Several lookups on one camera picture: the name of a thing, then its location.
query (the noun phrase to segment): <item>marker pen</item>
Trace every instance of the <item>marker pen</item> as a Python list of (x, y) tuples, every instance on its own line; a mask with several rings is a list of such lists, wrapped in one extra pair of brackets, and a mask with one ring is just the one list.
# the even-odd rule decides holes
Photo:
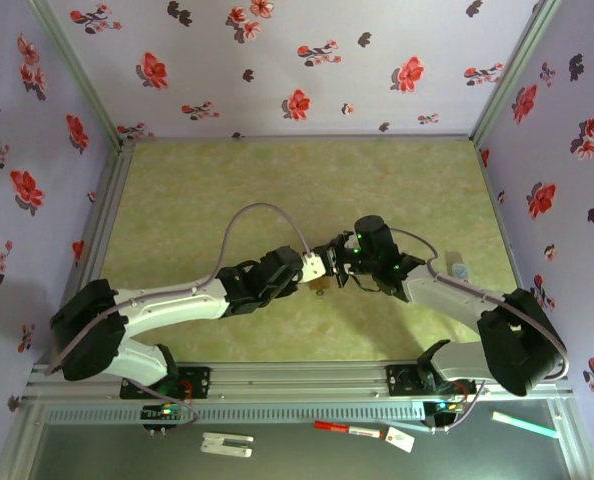
[(361, 435), (362, 437), (383, 438), (384, 433), (381, 430), (372, 428), (351, 427), (340, 423), (315, 422), (315, 428), (319, 430), (329, 430), (331, 432), (349, 433), (350, 435)]

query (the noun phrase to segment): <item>black bracket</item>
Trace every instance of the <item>black bracket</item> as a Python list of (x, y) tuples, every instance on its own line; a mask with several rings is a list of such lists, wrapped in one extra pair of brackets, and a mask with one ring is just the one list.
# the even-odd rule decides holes
[(416, 363), (387, 365), (386, 384), (391, 397), (427, 396), (433, 393), (442, 396), (462, 395), (464, 391), (459, 384), (466, 388), (468, 395), (477, 392), (475, 382), (471, 380), (458, 380), (457, 382), (438, 385), (437, 390), (440, 389), (440, 392), (427, 389), (419, 376)]
[[(210, 368), (208, 367), (184, 367), (178, 366), (178, 380), (172, 389), (166, 394), (169, 397), (183, 400), (187, 395), (186, 387), (184, 387), (184, 380), (190, 382), (192, 392), (190, 398), (192, 400), (202, 400), (208, 398), (208, 391), (210, 390)], [(128, 381), (123, 381), (121, 390), (119, 391), (119, 398), (124, 400), (142, 400), (142, 399), (156, 399), (152, 395), (140, 390), (138, 387)]]

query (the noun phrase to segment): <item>gray cable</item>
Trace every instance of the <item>gray cable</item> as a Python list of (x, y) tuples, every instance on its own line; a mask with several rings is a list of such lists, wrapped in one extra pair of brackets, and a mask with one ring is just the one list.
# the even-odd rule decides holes
[(228, 224), (228, 227), (226, 227), (226, 233), (224, 234), (224, 239), (221, 244), (221, 251), (219, 252), (219, 258), (217, 259), (217, 265), (215, 265), (215, 269), (208, 276), (208, 278), (206, 280), (204, 280), (203, 282), (201, 282), (200, 284), (198, 284), (194, 287), (183, 288), (180, 290), (166, 290), (164, 292), (157, 292), (157, 293), (147, 293), (147, 294), (141, 295), (139, 297), (130, 298), (130, 299), (126, 300), (125, 302), (122, 302), (118, 305), (115, 305), (114, 307), (104, 310), (99, 315), (97, 315), (95, 318), (93, 318), (84, 328), (82, 328), (81, 331), (70, 341), (70, 343), (68, 345), (66, 345), (66, 347), (57, 355), (57, 358), (55, 358), (50, 363), (50, 365), (48, 365), (48, 368), (44, 371), (44, 375), (46, 375), (46, 376), (52, 375), (59, 368), (59, 366), (62, 364), (64, 359), (68, 356), (68, 354), (70, 352), (72, 352), (72, 350), (79, 344), (79, 342), (82, 341), (82, 339), (86, 335), (88, 335), (88, 332), (90, 332), (93, 328), (95, 328), (95, 326), (97, 326), (97, 324), (99, 322), (101, 322), (102, 320), (107, 318), (109, 315), (112, 315), (113, 313), (118, 312), (122, 308), (129, 307), (130, 305), (132, 305), (135, 302), (143, 303), (143, 302), (147, 302), (149, 300), (159, 300), (162, 298), (168, 298), (168, 297), (177, 296), (177, 295), (194, 295), (195, 292), (197, 292), (198, 290), (201, 290), (206, 285), (208, 285), (210, 282), (212, 282), (217, 277), (217, 274), (219, 273), (219, 270), (221, 269), (221, 265), (224, 261), (224, 255), (226, 254), (226, 246), (228, 244), (228, 239), (230, 238), (230, 230), (232, 229), (233, 225), (235, 224), (235, 221), (241, 215), (246, 213), (247, 211), (252, 210), (254, 208), (258, 208), (258, 207), (267, 207), (272, 210), (275, 210), (277, 213), (282, 215), (288, 221), (288, 223), (290, 223), (292, 225), (292, 227), (295, 229), (295, 232), (297, 232), (297, 235), (299, 235), (299, 239), (301, 240), (301, 243), (304, 245), (304, 249), (306, 250), (306, 255), (308, 257), (310, 257), (312, 255), (310, 247), (308, 246), (308, 242), (306, 241), (306, 237), (304, 237), (304, 234), (299, 229), (299, 226), (292, 219), (292, 217), (290, 215), (288, 215), (281, 208), (276, 207), (275, 205), (271, 205), (270, 203), (252, 203), (252, 204), (242, 208), (239, 212), (237, 212), (235, 214), (235, 216), (232, 218), (232, 220), (230, 221), (230, 223)]
[(399, 228), (391, 228), (390, 230), (392, 232), (401, 233), (401, 234), (407, 235), (411, 238), (414, 238), (416, 240), (419, 240), (421, 243), (423, 243), (430, 249), (430, 251), (433, 253), (433, 256), (426, 262), (426, 267), (428, 268), (428, 271), (430, 272), (430, 274), (433, 276), (433, 278), (435, 280), (437, 280), (441, 283), (444, 283), (446, 285), (450, 285), (451, 287), (461, 290), (462, 292), (466, 292), (466, 293), (473, 295), (477, 298), (480, 298), (484, 301), (487, 300), (491, 303), (494, 303), (495, 305), (512, 313), (516, 317), (519, 317), (521, 320), (526, 322), (528, 325), (530, 325), (535, 330), (537, 330), (541, 335), (543, 335), (557, 349), (557, 352), (559, 352), (559, 354), (561, 355), (562, 361), (563, 361), (561, 370), (553, 375), (549, 375), (549, 376), (545, 377), (544, 380), (555, 381), (555, 380), (564, 378), (566, 376), (566, 374), (568, 373), (568, 368), (569, 368), (568, 352), (566, 351), (566, 347), (555, 335), (553, 335), (551, 332), (549, 332), (541, 323), (539, 323), (537, 320), (533, 319), (532, 317), (529, 317), (524, 312), (516, 309), (512, 305), (508, 305), (506, 302), (498, 300), (494, 297), (489, 297), (485, 293), (480, 292), (479, 290), (477, 290), (475, 288), (469, 287), (468, 285), (466, 285), (463, 282), (460, 282), (457, 280), (452, 280), (452, 279), (446, 277), (445, 275), (442, 275), (441, 273), (439, 273), (433, 267), (433, 262), (439, 258), (439, 252), (425, 238), (422, 238), (419, 235), (408, 232), (406, 230), (401, 230)]
[(486, 385), (486, 380), (484, 380), (483, 382), (481, 382), (481, 385), (479, 386), (479, 389), (477, 390), (477, 393), (473, 397), (473, 401), (470, 402), (470, 404), (466, 408), (466, 411), (462, 415), (460, 415), (459, 418), (457, 418), (457, 420), (455, 420), (450, 425), (446, 425), (444, 427), (433, 427), (431, 425), (428, 425), (426, 422), (422, 422), (423, 425), (424, 425), (422, 427), (421, 425), (413, 425), (413, 424), (404, 423), (404, 422), (394, 422), (394, 421), (391, 421), (391, 420), (382, 420), (380, 423), (384, 423), (386, 425), (390, 425), (390, 426), (395, 427), (395, 428), (406, 428), (408, 430), (416, 430), (418, 432), (426, 432), (426, 433), (433, 433), (434, 434), (437, 430), (443, 430), (444, 432), (448, 433), (450, 430), (452, 430), (457, 425), (459, 425), (464, 420), (466, 420), (466, 417), (468, 417), (468, 415), (470, 415), (470, 412), (472, 411), (473, 407), (475, 406), (475, 403), (477, 403), (477, 400), (479, 400), (479, 397), (483, 393), (484, 386), (485, 385)]
[(178, 400), (178, 399), (173, 398), (173, 397), (169, 397), (168, 395), (164, 395), (163, 393), (159, 393), (159, 392), (153, 390), (152, 388), (148, 388), (146, 385), (142, 385), (141, 383), (139, 383), (136, 380), (131, 380), (129, 378), (128, 381), (130, 383), (132, 383), (133, 385), (135, 385), (140, 390), (142, 390), (142, 391), (144, 391), (146, 393), (149, 393), (153, 397), (157, 397), (157, 398), (160, 398), (161, 400), (164, 400), (166, 402), (170, 402), (170, 403), (174, 403), (176, 405), (180, 405), (180, 406), (184, 407), (184, 409), (188, 410), (190, 413), (193, 414), (193, 416), (192, 416), (192, 418), (190, 418), (190, 420), (188, 420), (188, 421), (186, 421), (184, 423), (178, 423), (178, 424), (176, 424), (177, 429), (179, 427), (181, 427), (182, 425), (191, 425), (191, 424), (195, 423), (199, 419), (199, 415), (197, 415), (197, 412), (195, 412), (192, 409), (192, 407), (189, 404), (187, 404), (186, 402), (183, 402), (183, 401)]

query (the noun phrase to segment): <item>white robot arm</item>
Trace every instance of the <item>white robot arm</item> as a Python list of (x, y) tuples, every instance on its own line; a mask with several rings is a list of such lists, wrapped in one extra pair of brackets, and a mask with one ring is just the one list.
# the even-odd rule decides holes
[[(351, 237), (358, 247), (349, 248)], [(418, 359), (417, 380), (429, 392), (469, 378), (492, 379), (511, 393), (526, 395), (565, 362), (561, 340), (530, 293), (486, 291), (435, 272), (425, 261), (400, 253), (378, 216), (363, 217), (354, 232), (310, 254), (281, 247), (259, 262), (222, 268), (208, 283), (200, 279), (152, 290), (111, 290), (106, 280), (93, 281), (53, 317), (51, 329), (58, 348), (70, 348), (92, 317), (126, 305), (113, 309), (65, 352), (64, 377), (81, 380), (107, 373), (156, 390), (177, 380), (175, 363), (165, 346), (144, 345), (133, 340), (135, 335), (179, 322), (249, 314), (290, 295), (300, 283), (329, 276), (344, 287), (350, 275), (371, 275), (381, 292), (427, 305), (480, 334), (480, 342), (441, 340)]]

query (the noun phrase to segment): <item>purple wall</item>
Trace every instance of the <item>purple wall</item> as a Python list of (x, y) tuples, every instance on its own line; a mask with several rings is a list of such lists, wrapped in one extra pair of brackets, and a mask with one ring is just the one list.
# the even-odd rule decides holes
[(0, 0), (0, 452), (110, 149), (24, 2)]
[(482, 144), (525, 287), (571, 360), (594, 450), (594, 0), (566, 0)]

